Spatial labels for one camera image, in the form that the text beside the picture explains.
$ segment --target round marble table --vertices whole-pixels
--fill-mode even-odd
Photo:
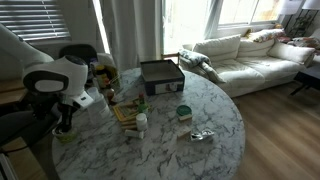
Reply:
[[[53,161],[63,179],[231,179],[244,152],[245,131],[231,99],[210,81],[187,71],[182,92],[146,97],[153,107],[143,140],[126,137],[113,115],[92,127],[87,112],[76,113],[77,138],[52,143]],[[122,73],[121,101],[145,92],[140,69]],[[192,123],[178,121],[176,108],[188,105]],[[203,141],[177,140],[181,128],[210,129]]]

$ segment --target white robot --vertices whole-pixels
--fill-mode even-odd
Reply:
[[[23,66],[23,84],[31,92],[58,93],[61,122],[55,129],[66,133],[71,127],[73,112],[87,108],[93,99],[84,90],[88,66],[75,56],[53,60],[49,55],[33,48],[0,24],[0,48],[19,59]]]

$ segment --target throw pillow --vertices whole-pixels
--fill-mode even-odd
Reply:
[[[204,54],[211,61],[235,59],[240,45],[240,34],[218,39],[208,39],[194,45],[193,51]]]
[[[287,44],[276,43],[268,52],[269,56],[304,64],[315,51],[314,48],[294,47]]]
[[[218,83],[218,82],[226,82],[225,80],[223,80],[221,77],[219,77],[218,73],[216,70],[214,70],[211,66],[209,66],[207,63],[202,62],[199,64],[199,66],[207,73],[207,75],[209,76],[209,79],[214,82],[214,83]]]
[[[320,49],[320,40],[314,37],[293,38],[293,44],[298,47],[312,47]]]
[[[201,62],[211,64],[210,59],[207,56],[197,52],[182,49],[179,51],[179,54],[180,56],[184,57],[184,59],[181,60],[187,63],[189,68],[193,68]]]
[[[265,42],[285,35],[283,29],[264,29],[259,32],[250,33],[248,39],[254,42]]]

